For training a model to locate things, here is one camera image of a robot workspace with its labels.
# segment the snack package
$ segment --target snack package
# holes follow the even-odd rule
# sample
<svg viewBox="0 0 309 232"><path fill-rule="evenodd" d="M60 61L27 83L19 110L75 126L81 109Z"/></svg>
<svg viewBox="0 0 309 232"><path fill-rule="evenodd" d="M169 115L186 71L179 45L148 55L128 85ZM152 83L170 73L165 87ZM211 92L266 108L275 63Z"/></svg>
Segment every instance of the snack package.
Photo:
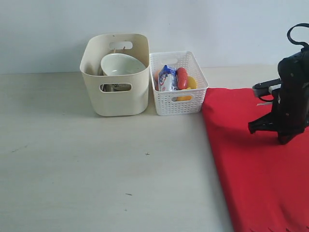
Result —
<svg viewBox="0 0 309 232"><path fill-rule="evenodd" d="M159 91L176 91L177 87L177 76L176 69L168 65L165 65L164 68L159 73Z"/></svg>

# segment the table surface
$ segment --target table surface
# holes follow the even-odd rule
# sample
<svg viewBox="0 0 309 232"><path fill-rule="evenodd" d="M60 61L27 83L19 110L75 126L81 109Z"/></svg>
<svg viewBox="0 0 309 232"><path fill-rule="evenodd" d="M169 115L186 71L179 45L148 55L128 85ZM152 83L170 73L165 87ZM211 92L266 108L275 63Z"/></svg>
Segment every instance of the table surface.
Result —
<svg viewBox="0 0 309 232"><path fill-rule="evenodd" d="M276 66L203 69L251 87ZM80 73L0 76L0 231L232 232L202 114L94 113Z"/></svg>

